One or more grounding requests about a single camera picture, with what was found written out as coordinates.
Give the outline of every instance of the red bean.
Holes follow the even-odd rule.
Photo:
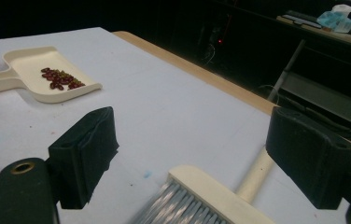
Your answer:
[[[44,73],[41,75],[42,77],[47,81],[51,81],[49,87],[53,90],[57,88],[62,91],[64,90],[63,85],[68,85],[68,90],[85,86],[84,83],[64,72],[64,70],[59,71],[58,69],[50,69],[49,67],[46,67],[41,69],[41,72]]]

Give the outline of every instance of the brush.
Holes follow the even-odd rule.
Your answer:
[[[179,165],[133,223],[274,223],[250,204],[273,165],[267,158],[263,148],[236,194],[201,169]]]

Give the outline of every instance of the cream dustpan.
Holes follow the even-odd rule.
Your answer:
[[[43,103],[63,102],[103,87],[68,62],[54,47],[12,50],[4,54],[4,61],[8,69],[0,72],[0,91],[23,88]],[[41,76],[41,69],[46,67],[64,71],[85,86],[53,90],[49,87],[50,82]]]

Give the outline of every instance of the brush bristles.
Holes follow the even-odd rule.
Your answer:
[[[150,207],[134,223],[274,224],[251,204],[197,167],[169,171]]]
[[[136,223],[225,224],[226,221],[173,179],[169,179],[161,187],[156,200]]]

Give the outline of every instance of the white table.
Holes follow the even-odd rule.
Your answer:
[[[101,29],[0,39],[13,49],[54,46],[103,89],[60,104],[26,90],[0,92],[0,171],[48,146],[90,111],[113,106],[119,154],[83,210],[63,210],[67,223],[126,223],[179,164],[203,169],[236,190],[265,143],[270,116]],[[339,210],[316,210],[277,166],[253,205],[276,223],[345,223]]]

